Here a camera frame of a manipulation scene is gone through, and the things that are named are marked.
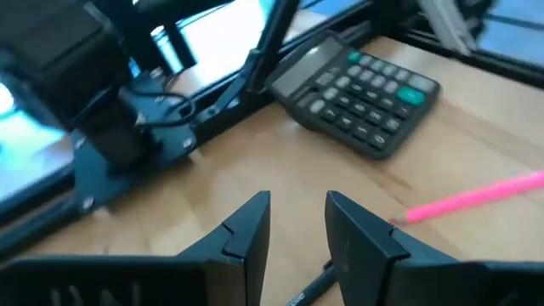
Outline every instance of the screw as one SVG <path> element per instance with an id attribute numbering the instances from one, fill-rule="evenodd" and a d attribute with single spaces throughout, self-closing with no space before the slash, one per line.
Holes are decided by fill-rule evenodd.
<path id="1" fill-rule="evenodd" d="M 83 145 L 85 145 L 85 138 L 80 138 L 76 141 L 76 144 L 74 144 L 76 146 L 76 150 L 79 150 L 83 147 Z"/>
<path id="2" fill-rule="evenodd" d="M 83 200 L 83 210 L 89 210 L 94 204 L 94 198 L 89 196 Z"/>
<path id="3" fill-rule="evenodd" d="M 184 149 L 189 149 L 193 145 L 193 139 L 186 139 L 183 142 Z"/>

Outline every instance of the wooden desk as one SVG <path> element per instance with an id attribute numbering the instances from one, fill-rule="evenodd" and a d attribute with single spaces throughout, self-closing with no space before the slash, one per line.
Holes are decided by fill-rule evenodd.
<path id="1" fill-rule="evenodd" d="M 258 190 L 272 191 L 263 305 L 285 304 L 329 258 L 327 190 L 382 218 L 457 191 L 544 168 L 544 93 L 383 38 L 365 51 L 438 80 L 437 108 L 390 160 L 357 156 L 299 127 L 273 104 L 206 144 L 116 205 L 31 253 L 173 255 L 212 230 Z M 193 90 L 178 83 L 181 92 Z M 543 192 L 406 227 L 462 259 L 544 260 Z M 338 289 L 320 305 L 340 304 Z"/>

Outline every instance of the calculator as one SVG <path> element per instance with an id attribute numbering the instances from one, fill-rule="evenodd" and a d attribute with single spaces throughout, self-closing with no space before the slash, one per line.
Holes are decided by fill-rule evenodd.
<path id="1" fill-rule="evenodd" d="M 432 109 L 440 85 L 326 31 L 285 57 L 265 87 L 300 125 L 373 159 L 391 156 Z"/>

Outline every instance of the calculator button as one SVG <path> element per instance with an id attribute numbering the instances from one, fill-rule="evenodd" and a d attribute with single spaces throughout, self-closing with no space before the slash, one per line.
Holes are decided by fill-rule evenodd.
<path id="1" fill-rule="evenodd" d="M 304 109 L 314 101 L 318 99 L 318 94 L 316 92 L 310 92 L 304 95 L 298 102 L 297 106 Z"/>
<path id="2" fill-rule="evenodd" d="M 345 95 L 338 97 L 336 101 L 334 101 L 335 105 L 338 105 L 342 108 L 346 108 L 351 103 L 351 99 L 346 97 Z"/>
<path id="3" fill-rule="evenodd" d="M 410 72 L 404 69 L 401 69 L 399 72 L 397 72 L 397 75 L 394 78 L 396 78 L 397 81 L 403 82 L 403 81 L 406 81 L 409 75 L 410 75 Z"/>
<path id="4" fill-rule="evenodd" d="M 334 78 L 334 74 L 330 72 L 325 72 L 320 77 L 315 80 L 315 82 L 321 86 L 326 86 L 332 79 Z"/>
<path id="5" fill-rule="evenodd" d="M 412 75 L 408 80 L 408 85 L 419 89 L 425 93 L 430 93 L 434 89 L 434 82 L 423 76 Z"/>
<path id="6" fill-rule="evenodd" d="M 312 105 L 309 107 L 309 111 L 312 114 L 319 114 L 319 112 L 325 107 L 326 103 L 325 101 L 319 99 L 316 100 Z"/>
<path id="7" fill-rule="evenodd" d="M 363 54 L 354 51 L 348 55 L 348 60 L 352 63 L 357 63 L 362 56 Z"/>
<path id="8" fill-rule="evenodd" d="M 389 77 L 389 76 L 392 76 L 394 74 L 394 71 L 396 70 L 397 70 L 397 67 L 391 64 L 387 64 L 383 68 L 383 74 Z"/>
<path id="9" fill-rule="evenodd" d="M 400 120 L 391 117 L 383 123 L 382 128 L 387 132 L 395 133 L 400 128 Z"/>
<path id="10" fill-rule="evenodd" d="M 325 99 L 328 99 L 329 101 L 336 98 L 336 96 L 338 95 L 339 93 L 339 90 L 337 88 L 328 88 L 324 93 L 323 93 L 323 98 Z"/>
<path id="11" fill-rule="evenodd" d="M 374 71 L 380 71 L 384 65 L 385 65 L 385 62 L 383 62 L 382 60 L 376 59 L 376 61 L 372 63 L 371 68 Z"/>
<path id="12" fill-rule="evenodd" d="M 382 110 L 390 110 L 393 108 L 394 102 L 389 98 L 382 98 L 377 103 L 377 107 L 381 108 Z"/>
<path id="13" fill-rule="evenodd" d="M 371 82 L 372 86 L 376 88 L 380 88 L 381 86 L 383 86 L 384 83 L 385 83 L 385 77 L 379 76 L 379 75 L 374 77 L 374 79 Z"/>
<path id="14" fill-rule="evenodd" d="M 397 91 L 397 88 L 399 87 L 399 84 L 395 81 L 389 81 L 387 84 L 385 84 L 385 87 L 383 90 L 388 94 L 394 94 Z"/>
<path id="15" fill-rule="evenodd" d="M 394 108 L 393 113 L 402 119 L 407 119 L 411 114 L 411 107 L 408 105 L 398 104 Z"/>
<path id="16" fill-rule="evenodd" d="M 351 116 L 342 115 L 337 120 L 337 127 L 343 130 L 344 132 L 349 131 L 353 125 L 354 125 L 354 118 Z"/>
<path id="17" fill-rule="evenodd" d="M 365 112 L 370 108 L 370 106 L 363 102 L 357 102 L 351 105 L 349 112 L 361 118 Z"/>
<path id="18" fill-rule="evenodd" d="M 365 141 L 368 138 L 368 134 L 371 131 L 371 126 L 363 122 L 357 123 L 351 134 L 359 139 Z"/>
<path id="19" fill-rule="evenodd" d="M 357 77 L 362 71 L 363 68 L 361 68 L 359 65 L 353 65 L 349 67 L 348 75 L 350 75 L 351 77 Z"/>
<path id="20" fill-rule="evenodd" d="M 325 120 L 326 122 L 334 122 L 334 120 L 338 117 L 339 114 L 340 114 L 340 110 L 337 110 L 334 107 L 327 106 L 321 112 L 321 119 Z"/>
<path id="21" fill-rule="evenodd" d="M 359 79 L 362 82 L 369 82 L 372 77 L 374 77 L 374 72 L 369 71 L 368 69 L 365 69 L 363 73 L 360 74 Z"/>
<path id="22" fill-rule="evenodd" d="M 359 65 L 366 66 L 372 62 L 372 57 L 370 55 L 363 55 L 359 61 Z"/>
<path id="23" fill-rule="evenodd" d="M 386 133 L 376 132 L 370 136 L 368 139 L 368 144 L 377 149 L 383 149 L 387 145 L 388 141 L 389 136 Z"/>
<path id="24" fill-rule="evenodd" d="M 373 92 L 371 90 L 367 90 L 363 94 L 363 99 L 366 100 L 366 101 L 374 103 L 377 100 L 377 93 L 375 93 L 375 92 Z"/>
<path id="25" fill-rule="evenodd" d="M 332 73 L 333 75 L 336 75 L 338 72 L 340 72 L 342 68 L 340 67 L 336 67 L 336 66 L 333 66 L 331 68 L 329 68 L 329 72 Z"/>
<path id="26" fill-rule="evenodd" d="M 383 120 L 384 114 L 383 112 L 379 110 L 371 110 L 366 114 L 365 120 L 372 124 L 380 124 L 380 122 Z"/>
<path id="27" fill-rule="evenodd" d="M 425 100 L 425 94 L 408 87 L 402 87 L 397 93 L 397 97 L 411 105 L 420 105 Z"/>
<path id="28" fill-rule="evenodd" d="M 349 85 L 349 83 L 351 82 L 351 79 L 347 76 L 340 76 L 338 79 L 337 79 L 337 86 L 339 88 L 346 88 L 346 86 Z"/>
<path id="29" fill-rule="evenodd" d="M 363 93 L 363 88 L 359 84 L 355 84 L 355 83 L 351 84 L 351 86 L 349 87 L 349 90 L 356 95 L 360 95 Z"/>

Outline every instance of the cable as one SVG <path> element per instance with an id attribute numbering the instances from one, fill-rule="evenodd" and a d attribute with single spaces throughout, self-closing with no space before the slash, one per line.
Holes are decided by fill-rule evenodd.
<path id="1" fill-rule="evenodd" d="M 181 93 L 141 93 L 136 90 L 133 90 L 129 86 L 124 87 L 128 92 L 140 97 L 149 97 L 149 98 L 176 98 L 179 99 L 178 103 L 168 106 L 165 111 L 165 116 L 171 114 L 173 111 L 181 111 L 183 108 L 189 107 L 189 113 L 182 116 L 179 120 L 174 120 L 170 122 L 142 122 L 137 123 L 136 125 L 142 128 L 175 128 L 183 126 L 193 118 L 196 112 L 196 105 L 193 99 L 188 98 L 187 96 Z"/>
<path id="2" fill-rule="evenodd" d="M 485 18 L 487 20 L 492 20 L 496 22 L 500 22 L 503 24 L 511 25 L 511 26 L 518 26 L 522 27 L 524 29 L 531 29 L 536 31 L 544 31 L 544 24 L 528 21 L 528 20 L 519 20 L 511 17 L 505 17 L 505 16 L 499 16 L 495 14 L 486 14 Z"/>

